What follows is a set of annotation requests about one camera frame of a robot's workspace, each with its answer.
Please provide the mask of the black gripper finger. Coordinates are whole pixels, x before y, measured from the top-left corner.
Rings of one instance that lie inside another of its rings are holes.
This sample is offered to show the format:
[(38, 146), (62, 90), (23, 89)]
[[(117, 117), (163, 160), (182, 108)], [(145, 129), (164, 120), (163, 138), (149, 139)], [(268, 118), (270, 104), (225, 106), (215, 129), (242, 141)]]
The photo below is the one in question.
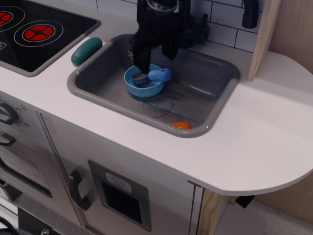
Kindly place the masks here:
[(171, 61), (173, 61), (178, 53), (180, 44), (181, 44), (181, 39), (164, 40), (162, 42), (163, 55), (166, 56)]
[(151, 51), (139, 47), (133, 47), (129, 50), (129, 56), (144, 74), (150, 71)]

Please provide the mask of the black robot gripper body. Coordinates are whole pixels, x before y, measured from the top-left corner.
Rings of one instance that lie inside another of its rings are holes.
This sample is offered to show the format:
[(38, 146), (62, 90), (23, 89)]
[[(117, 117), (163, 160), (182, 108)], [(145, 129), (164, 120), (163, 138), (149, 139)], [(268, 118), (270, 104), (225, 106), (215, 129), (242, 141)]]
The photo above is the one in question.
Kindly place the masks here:
[(130, 40), (131, 48), (152, 50), (164, 40), (182, 40), (191, 21), (190, 8), (189, 0), (139, 0), (139, 28)]

